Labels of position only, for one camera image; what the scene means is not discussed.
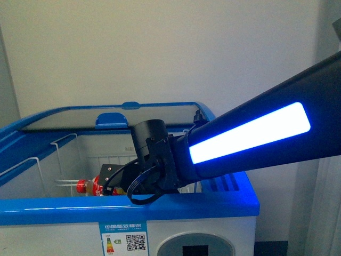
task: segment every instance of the red bottle cap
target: red bottle cap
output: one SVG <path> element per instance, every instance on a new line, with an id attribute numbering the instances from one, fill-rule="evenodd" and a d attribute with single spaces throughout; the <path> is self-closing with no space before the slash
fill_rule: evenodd
<path id="1" fill-rule="evenodd" d="M 87 180 L 79 180 L 77 182 L 76 190 L 78 193 L 81 193 L 81 194 L 86 193 L 85 182 L 87 182 Z"/>

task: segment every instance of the black cable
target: black cable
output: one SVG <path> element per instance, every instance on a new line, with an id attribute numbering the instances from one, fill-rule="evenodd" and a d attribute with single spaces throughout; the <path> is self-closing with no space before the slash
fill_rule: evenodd
<path id="1" fill-rule="evenodd" d="M 155 171 L 153 170 L 156 166 L 153 166 L 151 168 L 149 168 L 148 170 L 146 170 L 145 172 L 143 172 L 140 176 L 138 176 L 129 186 L 128 191 L 127 191 L 127 196 L 129 198 L 129 200 L 136 205 L 144 205 L 144 204 L 149 204 L 154 202 L 155 200 L 157 200 L 159 197 L 161 197 L 165 192 L 162 191 L 161 189 L 157 189 L 156 188 L 156 193 L 154 195 L 152 195 L 151 197 L 147 198 L 147 199 L 134 199 L 132 198 L 134 195 L 134 191 L 135 189 L 142 184 L 142 182 L 144 182 L 149 176 L 153 175 L 155 173 Z"/>
<path id="2" fill-rule="evenodd" d="M 105 184 L 103 185 L 103 195 L 104 196 L 111 196 L 112 195 L 112 191 L 108 191 L 108 185 L 109 183 L 113 180 L 113 178 L 115 178 L 121 171 L 124 170 L 125 167 L 131 165 L 131 164 L 135 164 L 137 163 L 139 160 L 138 159 L 134 159 L 132 161 L 130 161 L 129 163 L 125 164 L 124 166 L 122 166 L 120 169 L 118 169 L 116 172 L 114 172 L 109 179 L 105 182 Z"/>

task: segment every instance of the white wall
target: white wall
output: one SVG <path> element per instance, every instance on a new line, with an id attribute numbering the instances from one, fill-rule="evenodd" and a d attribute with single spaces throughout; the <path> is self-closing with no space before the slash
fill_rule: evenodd
<path id="1" fill-rule="evenodd" d="M 319 4 L 11 0 L 0 24 L 22 116 L 125 101 L 201 101 L 220 115 L 314 64 Z M 296 173 L 248 173 L 258 241 L 288 240 Z"/>

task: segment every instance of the qr code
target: qr code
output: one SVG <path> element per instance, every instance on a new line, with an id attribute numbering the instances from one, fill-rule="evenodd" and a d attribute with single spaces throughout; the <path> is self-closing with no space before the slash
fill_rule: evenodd
<path id="1" fill-rule="evenodd" d="M 127 250 L 146 250 L 145 248 L 145 235 L 126 235 Z"/>

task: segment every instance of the white wire rack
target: white wire rack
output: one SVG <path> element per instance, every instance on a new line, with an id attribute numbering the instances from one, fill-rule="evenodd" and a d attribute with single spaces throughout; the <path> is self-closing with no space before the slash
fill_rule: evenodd
<path id="1" fill-rule="evenodd" d="M 74 139 L 61 146 L 61 143 L 70 137 L 74 137 Z M 55 146 L 56 151 L 46 158 L 29 157 L 0 173 L 1 177 L 6 173 L 15 171 L 17 167 L 28 161 L 36 162 L 32 167 L 0 187 L 0 199 L 84 196 L 84 194 L 76 192 L 78 180 L 94 178 L 100 173 L 103 164 L 124 165 L 136 159 L 135 152 L 132 151 L 117 153 L 116 150 L 115 154 L 103 154 L 101 149 L 101 154 L 89 154 L 87 152 L 88 147 L 90 147 L 89 144 L 83 143 L 87 137 L 87 135 L 78 136 L 75 133 L 70 133 L 50 143 Z M 108 148 L 107 153 L 109 153 L 115 147 L 115 135 L 105 139 L 107 140 L 107 138 L 110 139 L 110 145 L 114 145 Z M 131 141 L 129 134 L 127 134 L 127 140 Z M 98 142 L 99 145 L 90 151 L 92 153 L 97 152 L 97 149 L 102 146 L 100 145 L 102 142 Z M 200 183 L 192 184 L 179 189 L 179 191 L 181 193 L 201 192 L 201 186 Z"/>

